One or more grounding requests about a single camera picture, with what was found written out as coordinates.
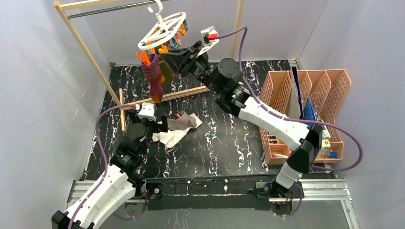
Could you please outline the white fluffy sock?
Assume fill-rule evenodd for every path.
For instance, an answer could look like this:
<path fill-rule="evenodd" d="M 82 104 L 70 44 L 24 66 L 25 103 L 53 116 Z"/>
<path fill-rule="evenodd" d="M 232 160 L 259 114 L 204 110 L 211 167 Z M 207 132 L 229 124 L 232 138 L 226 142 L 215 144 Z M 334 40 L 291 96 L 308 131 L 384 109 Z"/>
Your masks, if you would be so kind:
<path fill-rule="evenodd" d="M 154 133 L 152 136 L 152 141 L 161 142 L 166 148 L 173 148 L 186 136 L 186 134 L 186 130 L 169 130 L 168 132 Z"/>
<path fill-rule="evenodd" d="M 184 111 L 178 112 L 173 119 L 168 119 L 168 128 L 175 132 L 176 137 L 184 137 L 191 129 L 196 129 L 202 121 L 195 113 L 187 114 Z"/>

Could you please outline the grey sock with red stripes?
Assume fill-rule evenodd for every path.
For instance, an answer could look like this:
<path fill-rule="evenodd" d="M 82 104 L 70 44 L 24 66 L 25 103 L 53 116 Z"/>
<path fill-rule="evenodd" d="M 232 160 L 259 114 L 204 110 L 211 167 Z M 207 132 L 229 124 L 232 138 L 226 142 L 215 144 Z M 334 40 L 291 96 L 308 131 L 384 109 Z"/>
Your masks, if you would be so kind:
<path fill-rule="evenodd" d="M 173 119 L 167 119 L 168 128 L 172 131 L 186 130 L 187 128 L 196 128 L 197 120 L 185 111 L 180 111 L 174 115 Z"/>

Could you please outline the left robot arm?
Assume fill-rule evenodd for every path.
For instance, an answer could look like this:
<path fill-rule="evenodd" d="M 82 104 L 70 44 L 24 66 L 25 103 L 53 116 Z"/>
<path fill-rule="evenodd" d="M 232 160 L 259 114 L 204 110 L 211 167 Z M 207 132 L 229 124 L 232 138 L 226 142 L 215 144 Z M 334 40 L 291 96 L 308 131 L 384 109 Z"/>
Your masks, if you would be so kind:
<path fill-rule="evenodd" d="M 105 170 L 96 182 L 65 211 L 51 218 L 54 229 L 98 229 L 127 200 L 142 190 L 146 182 L 136 171 L 149 152 L 154 133 L 167 132 L 167 117 L 156 120 L 156 106 L 142 103 L 129 106 L 131 124 L 111 159 L 103 155 Z"/>

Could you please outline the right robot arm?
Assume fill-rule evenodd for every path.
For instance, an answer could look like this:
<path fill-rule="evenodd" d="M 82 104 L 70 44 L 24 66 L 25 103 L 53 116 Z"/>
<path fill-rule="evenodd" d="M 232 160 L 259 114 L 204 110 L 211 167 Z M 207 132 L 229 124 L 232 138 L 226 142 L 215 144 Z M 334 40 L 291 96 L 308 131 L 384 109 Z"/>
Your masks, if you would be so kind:
<path fill-rule="evenodd" d="M 202 52 L 203 48 L 202 42 L 198 41 L 187 49 L 162 53 L 160 57 L 178 76 L 190 74 L 219 95 L 215 102 L 224 112 L 259 126 L 288 146 L 292 155 L 272 184 L 273 189 L 287 191 L 310 171 L 320 151 L 322 126 L 291 121 L 262 103 L 241 85 L 243 73 L 236 60 L 223 58 L 217 64 L 211 64 L 208 54 Z"/>

